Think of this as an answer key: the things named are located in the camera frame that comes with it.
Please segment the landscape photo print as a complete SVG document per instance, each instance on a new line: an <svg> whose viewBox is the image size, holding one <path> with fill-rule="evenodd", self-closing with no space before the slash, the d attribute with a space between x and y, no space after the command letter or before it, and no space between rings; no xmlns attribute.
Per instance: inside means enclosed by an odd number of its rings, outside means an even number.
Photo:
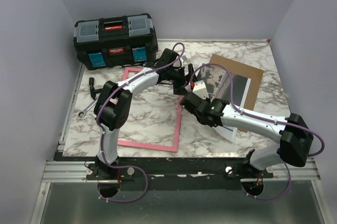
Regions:
<svg viewBox="0 0 337 224"><path fill-rule="evenodd" d="M221 99L234 103L233 81L230 81L227 71L215 65L208 65L201 68L196 77L205 82L211 100Z"/></svg>

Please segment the pink picture frame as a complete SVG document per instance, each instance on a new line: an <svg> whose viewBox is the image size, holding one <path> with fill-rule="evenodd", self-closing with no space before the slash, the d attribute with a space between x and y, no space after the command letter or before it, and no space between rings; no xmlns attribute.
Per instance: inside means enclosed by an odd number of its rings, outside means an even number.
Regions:
<svg viewBox="0 0 337 224"><path fill-rule="evenodd" d="M150 87L132 99L126 123L121 127L118 146L177 152L182 107L171 85Z"/></svg>

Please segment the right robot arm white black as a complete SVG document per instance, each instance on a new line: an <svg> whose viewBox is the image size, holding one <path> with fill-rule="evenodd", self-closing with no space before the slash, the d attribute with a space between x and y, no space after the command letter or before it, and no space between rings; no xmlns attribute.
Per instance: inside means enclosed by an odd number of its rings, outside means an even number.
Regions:
<svg viewBox="0 0 337 224"><path fill-rule="evenodd" d="M202 125L245 129L274 141L269 147L249 151L242 164L247 177L255 177L267 167L282 162L300 168L306 164L313 134L298 114L285 118L235 109L228 101L202 99L193 92L186 94L180 104Z"/></svg>

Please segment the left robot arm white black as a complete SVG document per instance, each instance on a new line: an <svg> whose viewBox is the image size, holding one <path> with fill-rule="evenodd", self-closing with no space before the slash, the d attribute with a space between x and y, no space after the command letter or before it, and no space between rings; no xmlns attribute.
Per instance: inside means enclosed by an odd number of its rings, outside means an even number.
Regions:
<svg viewBox="0 0 337 224"><path fill-rule="evenodd" d="M185 95L187 79L184 66L176 66L183 52L178 54L166 48L161 57L147 63L140 72L120 82L107 81L94 108L96 123L101 128L100 147L95 157L98 172L105 179L116 175L114 162L118 158L117 142L120 128L125 124L130 112L132 99L150 87L169 81L173 94Z"/></svg>

